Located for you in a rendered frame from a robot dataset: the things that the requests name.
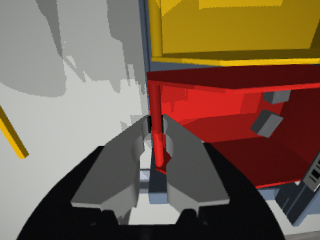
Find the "grey metal shelf rack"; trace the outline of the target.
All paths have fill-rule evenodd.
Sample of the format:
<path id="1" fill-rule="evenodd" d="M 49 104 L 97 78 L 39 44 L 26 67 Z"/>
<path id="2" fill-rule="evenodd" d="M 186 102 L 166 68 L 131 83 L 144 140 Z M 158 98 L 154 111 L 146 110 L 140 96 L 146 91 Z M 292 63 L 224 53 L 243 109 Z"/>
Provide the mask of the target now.
<path id="1" fill-rule="evenodd" d="M 152 61 L 148 0 L 139 0 L 139 11 L 148 112 L 150 115 L 146 72 L 225 66 Z M 157 171 L 155 167 L 152 127 L 151 144 L 151 165 L 150 168 L 140 169 L 139 194 L 148 194 L 150 204 L 168 204 L 166 174 Z M 320 214 L 320 149 L 298 186 L 295 182 L 292 182 L 257 189 L 265 200 L 275 199 L 279 207 L 283 210 L 283 213 L 287 216 L 289 222 L 294 227 L 298 227 L 307 215 Z"/>

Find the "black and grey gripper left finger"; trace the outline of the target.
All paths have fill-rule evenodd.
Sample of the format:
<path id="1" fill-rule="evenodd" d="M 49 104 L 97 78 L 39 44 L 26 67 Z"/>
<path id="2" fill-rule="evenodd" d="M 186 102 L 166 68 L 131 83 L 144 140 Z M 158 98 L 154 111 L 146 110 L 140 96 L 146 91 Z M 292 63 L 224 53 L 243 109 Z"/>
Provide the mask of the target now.
<path id="1" fill-rule="evenodd" d="M 119 225 L 128 225 L 138 204 L 140 156 L 151 127 L 148 114 L 92 151 L 46 194 L 16 240 L 56 240 L 97 225 L 103 210 L 113 210 Z"/>

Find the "red bin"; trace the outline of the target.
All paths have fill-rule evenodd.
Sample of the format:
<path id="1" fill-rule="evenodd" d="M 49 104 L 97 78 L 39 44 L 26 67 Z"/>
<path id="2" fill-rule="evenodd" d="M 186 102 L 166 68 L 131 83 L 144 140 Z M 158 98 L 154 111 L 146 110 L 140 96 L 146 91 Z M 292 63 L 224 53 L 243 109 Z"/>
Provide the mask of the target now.
<path id="1" fill-rule="evenodd" d="M 256 188 L 301 181 L 320 149 L 320 66 L 153 71 L 147 84 L 155 167 L 164 174 L 171 156 L 163 114 L 209 142 Z M 291 90 L 288 102 L 263 100 L 264 92 L 282 90 Z M 263 109 L 283 117 L 269 138 L 250 129 Z"/>

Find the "yellow bar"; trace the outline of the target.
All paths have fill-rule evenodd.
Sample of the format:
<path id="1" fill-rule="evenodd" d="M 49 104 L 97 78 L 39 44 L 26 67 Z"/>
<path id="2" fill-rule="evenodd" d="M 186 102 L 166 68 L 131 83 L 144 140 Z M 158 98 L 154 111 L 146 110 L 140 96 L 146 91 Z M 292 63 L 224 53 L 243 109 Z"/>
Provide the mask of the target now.
<path id="1" fill-rule="evenodd" d="M 18 137 L 16 131 L 14 130 L 13 126 L 11 125 L 9 119 L 7 118 L 1 106 L 0 106 L 0 129 L 5 135 L 10 145 L 12 146 L 17 156 L 19 157 L 19 159 L 25 159 L 29 155 L 29 153 L 27 152 L 26 148 L 24 147 L 23 143 Z"/>

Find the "grey metal block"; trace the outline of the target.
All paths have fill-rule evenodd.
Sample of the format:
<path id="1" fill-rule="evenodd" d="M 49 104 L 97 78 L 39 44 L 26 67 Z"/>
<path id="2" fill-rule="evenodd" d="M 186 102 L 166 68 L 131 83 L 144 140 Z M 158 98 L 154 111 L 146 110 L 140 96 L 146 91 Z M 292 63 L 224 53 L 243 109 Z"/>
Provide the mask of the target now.
<path id="1" fill-rule="evenodd" d="M 257 135 L 269 138 L 282 120 L 283 117 L 278 114 L 263 109 L 250 129 Z"/>
<path id="2" fill-rule="evenodd" d="M 289 100 L 291 90 L 264 92 L 263 100 L 270 104 L 286 102 Z"/>

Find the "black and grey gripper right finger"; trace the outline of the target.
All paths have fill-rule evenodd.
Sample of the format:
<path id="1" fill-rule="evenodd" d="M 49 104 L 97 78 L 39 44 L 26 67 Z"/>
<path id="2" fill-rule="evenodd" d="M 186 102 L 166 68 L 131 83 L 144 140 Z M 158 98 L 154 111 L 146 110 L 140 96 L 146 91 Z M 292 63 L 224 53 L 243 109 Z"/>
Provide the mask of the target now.
<path id="1" fill-rule="evenodd" d="M 198 224 L 239 240 L 286 240 L 269 205 L 241 171 L 167 114 L 161 124 L 171 156 L 166 181 L 173 208 L 180 214 L 192 208 Z"/>

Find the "yellow open bin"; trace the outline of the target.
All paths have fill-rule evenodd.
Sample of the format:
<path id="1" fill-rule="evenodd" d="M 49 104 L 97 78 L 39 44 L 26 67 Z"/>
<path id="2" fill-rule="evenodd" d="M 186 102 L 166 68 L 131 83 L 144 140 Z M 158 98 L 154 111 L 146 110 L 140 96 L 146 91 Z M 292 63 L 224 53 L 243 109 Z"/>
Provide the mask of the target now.
<path id="1" fill-rule="evenodd" d="M 148 0 L 148 8 L 152 61 L 320 64 L 320 0 Z"/>

